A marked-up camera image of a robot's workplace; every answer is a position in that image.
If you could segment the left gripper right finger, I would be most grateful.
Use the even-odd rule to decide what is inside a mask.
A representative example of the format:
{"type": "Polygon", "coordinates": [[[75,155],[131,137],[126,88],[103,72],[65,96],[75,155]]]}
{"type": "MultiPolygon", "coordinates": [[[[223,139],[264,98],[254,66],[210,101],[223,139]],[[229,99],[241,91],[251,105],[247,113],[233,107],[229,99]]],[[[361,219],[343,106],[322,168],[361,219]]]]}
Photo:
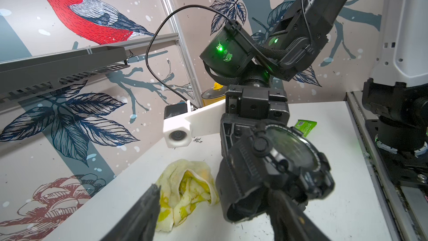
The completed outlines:
{"type": "Polygon", "coordinates": [[[267,193],[270,222],[276,241],[327,241],[329,238],[280,190],[267,193]]]}

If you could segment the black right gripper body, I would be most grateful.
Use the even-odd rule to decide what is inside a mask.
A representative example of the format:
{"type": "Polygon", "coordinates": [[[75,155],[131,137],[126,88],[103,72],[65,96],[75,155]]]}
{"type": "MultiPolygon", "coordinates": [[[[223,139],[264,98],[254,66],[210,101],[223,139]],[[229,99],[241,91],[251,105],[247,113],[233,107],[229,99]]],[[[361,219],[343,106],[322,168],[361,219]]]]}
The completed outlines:
{"type": "Polygon", "coordinates": [[[290,118],[284,89],[230,85],[225,96],[225,113],[220,120],[223,157],[242,134],[259,121],[270,119],[287,124],[290,118]]]}

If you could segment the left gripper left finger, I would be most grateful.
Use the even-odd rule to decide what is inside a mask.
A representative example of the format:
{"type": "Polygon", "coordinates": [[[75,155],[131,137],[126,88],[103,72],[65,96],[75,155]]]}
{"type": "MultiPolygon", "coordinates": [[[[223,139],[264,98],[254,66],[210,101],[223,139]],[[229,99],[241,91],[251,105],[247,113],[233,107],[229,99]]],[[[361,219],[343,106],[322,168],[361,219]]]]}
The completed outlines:
{"type": "Polygon", "coordinates": [[[138,199],[121,220],[107,233],[104,241],[151,241],[160,214],[161,188],[155,184],[138,199]]]}

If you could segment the black digital watch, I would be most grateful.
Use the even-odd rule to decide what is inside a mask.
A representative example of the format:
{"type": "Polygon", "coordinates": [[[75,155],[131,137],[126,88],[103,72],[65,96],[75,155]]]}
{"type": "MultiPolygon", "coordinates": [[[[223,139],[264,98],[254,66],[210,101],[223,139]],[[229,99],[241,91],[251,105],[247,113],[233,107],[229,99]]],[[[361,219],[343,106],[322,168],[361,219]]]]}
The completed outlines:
{"type": "Polygon", "coordinates": [[[216,188],[230,223],[265,213],[269,190],[285,193],[297,204],[324,199],[334,190],[327,157],[294,127],[261,120],[255,126],[226,127],[220,137],[216,188]]]}

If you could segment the yellow green frog towel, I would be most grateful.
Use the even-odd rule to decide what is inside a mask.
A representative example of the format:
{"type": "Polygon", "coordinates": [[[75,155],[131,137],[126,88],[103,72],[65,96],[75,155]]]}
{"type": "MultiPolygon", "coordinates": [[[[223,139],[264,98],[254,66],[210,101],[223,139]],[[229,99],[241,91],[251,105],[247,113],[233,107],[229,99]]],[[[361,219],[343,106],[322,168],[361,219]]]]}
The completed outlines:
{"type": "Polygon", "coordinates": [[[203,161],[177,160],[169,164],[156,185],[160,187],[157,232],[170,232],[193,213],[198,204],[220,200],[211,169],[203,161]]]}

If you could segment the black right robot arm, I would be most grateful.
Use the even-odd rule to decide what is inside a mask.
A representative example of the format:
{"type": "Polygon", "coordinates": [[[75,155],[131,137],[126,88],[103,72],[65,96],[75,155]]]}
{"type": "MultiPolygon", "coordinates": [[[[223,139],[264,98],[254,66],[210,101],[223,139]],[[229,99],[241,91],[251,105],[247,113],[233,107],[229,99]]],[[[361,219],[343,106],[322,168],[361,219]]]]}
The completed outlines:
{"type": "MultiPolygon", "coordinates": [[[[310,68],[348,0],[296,0],[273,11],[273,30],[250,36],[234,17],[201,59],[222,85],[242,83],[249,70],[290,81],[310,68]]],[[[383,0],[376,61],[362,105],[378,116],[366,126],[390,180],[428,186],[428,0],[383,0]]]]}

